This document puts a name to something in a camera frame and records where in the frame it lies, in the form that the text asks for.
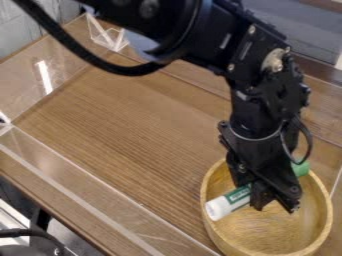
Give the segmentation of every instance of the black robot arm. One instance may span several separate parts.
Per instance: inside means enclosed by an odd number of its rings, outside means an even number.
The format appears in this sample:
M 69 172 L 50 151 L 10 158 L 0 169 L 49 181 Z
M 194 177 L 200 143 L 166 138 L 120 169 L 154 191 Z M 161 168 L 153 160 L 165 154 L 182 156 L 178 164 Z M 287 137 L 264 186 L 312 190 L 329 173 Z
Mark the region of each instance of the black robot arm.
M 13 0 L 58 41 L 77 52 L 80 46 L 38 12 L 31 0 Z M 311 151 L 312 139 L 300 122 L 309 88 L 293 63 L 285 36 L 243 8 L 239 0 L 77 0 L 92 6 L 101 19 L 152 39 L 145 52 L 156 63 L 128 72 L 145 75 L 182 59 L 223 76 L 231 88 L 232 114 L 219 123 L 220 142 L 228 150 L 235 185 L 252 185 L 251 206 L 261 210 L 277 200 L 291 213 L 299 207 L 301 189 L 291 169 Z M 77 54 L 88 56 L 86 51 Z M 100 62 L 86 58 L 90 64 Z M 308 150 L 303 160 L 291 156 L 299 132 Z

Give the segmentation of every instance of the black cable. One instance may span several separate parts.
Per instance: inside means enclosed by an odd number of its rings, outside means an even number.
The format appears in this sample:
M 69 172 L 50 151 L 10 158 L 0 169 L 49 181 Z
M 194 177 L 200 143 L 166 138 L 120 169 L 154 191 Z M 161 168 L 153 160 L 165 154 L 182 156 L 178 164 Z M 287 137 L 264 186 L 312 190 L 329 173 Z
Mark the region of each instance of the black cable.
M 65 246 L 52 235 L 49 235 L 44 231 L 33 230 L 33 229 L 19 229 L 19 228 L 0 230 L 0 238 L 9 238 L 9 237 L 15 238 L 21 236 L 37 236 L 48 239 L 58 248 L 60 256 L 65 255 Z
M 311 135 L 311 132 L 309 130 L 307 129 L 307 127 L 304 126 L 304 124 L 301 123 L 300 121 L 300 118 L 297 116 L 295 116 L 289 122 L 289 124 L 293 124 L 297 128 L 299 128 L 299 131 L 303 133 L 304 135 L 304 138 L 305 138 L 305 142 L 307 142 L 307 151 L 305 151 L 305 154 L 304 154 L 304 157 L 300 161 L 297 161 L 291 152 L 289 152 L 289 149 L 285 145 L 285 140 L 284 140 L 284 130 L 287 128 L 287 126 L 283 127 L 281 129 L 281 132 L 280 132 L 280 140 L 281 140 L 281 146 L 283 146 L 283 150 L 284 150 L 284 153 L 287 155 L 287 157 L 289 158 L 291 162 L 296 165 L 300 165 L 304 163 L 304 161 L 307 160 L 307 158 L 309 157 L 311 155 L 311 151 L 312 151 L 312 147 L 313 147 L 313 141 L 312 141 L 312 135 Z
M 61 28 L 57 22 L 54 22 L 54 20 L 49 17 L 49 15 L 45 13 L 42 8 L 33 0 L 11 1 L 18 5 L 23 12 L 26 12 L 26 14 L 39 24 L 39 26 L 48 31 L 52 37 L 64 45 L 64 47 L 94 67 L 102 69 L 109 73 L 122 76 L 148 75 L 164 67 L 164 65 L 156 64 L 153 62 L 137 65 L 134 67 L 122 67 L 104 61 L 81 46 L 81 44 L 65 32 L 65 30 Z

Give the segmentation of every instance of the white tube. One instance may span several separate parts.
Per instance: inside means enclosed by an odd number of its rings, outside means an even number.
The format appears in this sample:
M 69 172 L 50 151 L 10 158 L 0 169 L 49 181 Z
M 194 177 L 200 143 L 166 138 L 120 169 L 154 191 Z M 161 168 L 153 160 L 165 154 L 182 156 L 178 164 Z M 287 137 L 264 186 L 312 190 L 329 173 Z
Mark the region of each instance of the white tube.
M 224 196 L 220 196 L 205 203 L 205 211 L 212 221 L 220 220 L 229 213 L 249 203 L 251 188 L 244 186 Z

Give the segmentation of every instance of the green label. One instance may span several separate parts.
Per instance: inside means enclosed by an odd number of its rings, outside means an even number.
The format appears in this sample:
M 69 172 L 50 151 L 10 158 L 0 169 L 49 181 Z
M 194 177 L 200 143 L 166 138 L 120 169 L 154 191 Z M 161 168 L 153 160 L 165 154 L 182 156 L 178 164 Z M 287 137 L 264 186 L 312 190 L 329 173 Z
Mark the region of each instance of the green label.
M 227 195 L 224 195 L 224 197 L 227 198 L 229 204 L 235 204 L 237 201 L 240 201 L 243 198 L 245 198 L 247 196 L 249 196 L 251 194 L 251 189 L 249 186 L 244 186 L 237 188 L 236 190 L 233 190 L 231 193 L 228 193 Z

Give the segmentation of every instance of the wooden bowl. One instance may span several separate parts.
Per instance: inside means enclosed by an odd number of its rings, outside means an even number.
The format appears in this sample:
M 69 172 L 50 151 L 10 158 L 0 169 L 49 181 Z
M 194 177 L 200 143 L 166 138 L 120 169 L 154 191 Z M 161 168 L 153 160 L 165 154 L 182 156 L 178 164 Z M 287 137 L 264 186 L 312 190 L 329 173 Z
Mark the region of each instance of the wooden bowl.
M 300 179 L 300 209 L 289 215 L 272 202 L 263 212 L 247 207 L 217 222 L 204 203 L 235 189 L 224 159 L 209 169 L 200 189 L 204 226 L 212 242 L 229 256 L 312 255 L 329 233 L 332 205 L 325 188 L 312 172 Z

